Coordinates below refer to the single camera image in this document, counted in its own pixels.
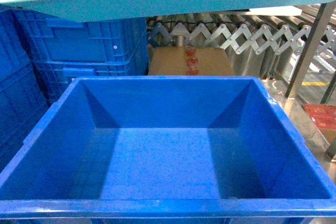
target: cardboard box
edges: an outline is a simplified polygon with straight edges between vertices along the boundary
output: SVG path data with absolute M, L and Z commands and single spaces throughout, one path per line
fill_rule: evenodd
M 336 138 L 336 106 L 304 104 L 302 107 L 325 139 L 331 144 Z
M 223 49 L 193 47 L 156 48 L 150 76 L 234 76 Z

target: plastic crate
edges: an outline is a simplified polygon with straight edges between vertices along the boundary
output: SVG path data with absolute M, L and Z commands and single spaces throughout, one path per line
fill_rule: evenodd
M 30 62 L 14 27 L 13 14 L 0 7 L 0 79 L 15 73 Z
M 335 185 L 253 78 L 78 78 L 0 174 L 0 218 L 38 223 L 333 215 Z
M 78 23 L 15 9 L 33 60 L 52 62 L 128 62 L 146 32 L 145 18 Z
M 76 77 L 87 76 L 140 76 L 148 66 L 146 32 L 138 41 L 134 54 L 128 62 L 115 64 L 86 62 L 42 62 L 34 61 L 43 82 L 45 96 L 50 103 L 56 102 L 71 81 Z
M 0 170 L 13 158 L 47 109 L 31 64 L 0 80 Z

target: metal post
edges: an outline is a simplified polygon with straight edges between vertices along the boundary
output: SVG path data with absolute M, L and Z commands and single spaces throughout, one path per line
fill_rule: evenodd
M 285 51 L 283 51 L 281 55 L 279 55 L 279 60 L 277 62 L 275 70 L 283 77 L 285 77 L 285 72 L 288 67 L 288 64 L 290 63 L 290 58 L 292 57 L 292 54 L 293 49 L 289 47 Z
M 176 36 L 176 46 L 183 47 L 184 37 L 182 35 Z
M 319 12 L 317 13 L 314 24 L 311 28 L 310 35 L 307 39 L 302 54 L 296 64 L 293 76 L 290 80 L 285 97 L 295 98 L 302 85 L 304 77 L 308 71 L 310 62 L 312 61 L 316 50 L 320 44 L 321 38 L 327 27 L 330 17 L 336 7 L 336 1 L 321 4 Z
M 321 100 L 321 104 L 324 104 L 324 103 L 328 103 L 329 102 L 329 99 L 332 95 L 332 92 L 334 92 L 334 89 L 336 87 L 336 72 L 334 73 L 330 83 L 329 83 L 329 86 L 327 88 L 327 90 L 325 91 L 324 95 L 323 95 L 323 98 Z
M 326 154 L 331 158 L 331 162 L 336 162 L 336 140 L 328 147 Z

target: blue crate handle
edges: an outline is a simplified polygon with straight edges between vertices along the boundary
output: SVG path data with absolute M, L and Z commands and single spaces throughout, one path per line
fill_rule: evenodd
M 96 75 L 96 70 L 93 68 L 63 68 L 63 76 L 65 77 L 75 78 Z
M 47 26 L 54 28 L 84 28 L 84 23 L 78 23 L 62 18 L 46 18 Z

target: stacked blue crate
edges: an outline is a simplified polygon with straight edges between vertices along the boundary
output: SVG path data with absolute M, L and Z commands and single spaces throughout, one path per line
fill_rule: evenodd
M 77 23 L 25 9 L 14 14 L 50 103 L 75 77 L 138 76 L 146 71 L 145 18 Z
M 10 10 L 0 9 L 0 170 L 48 109 L 13 21 Z

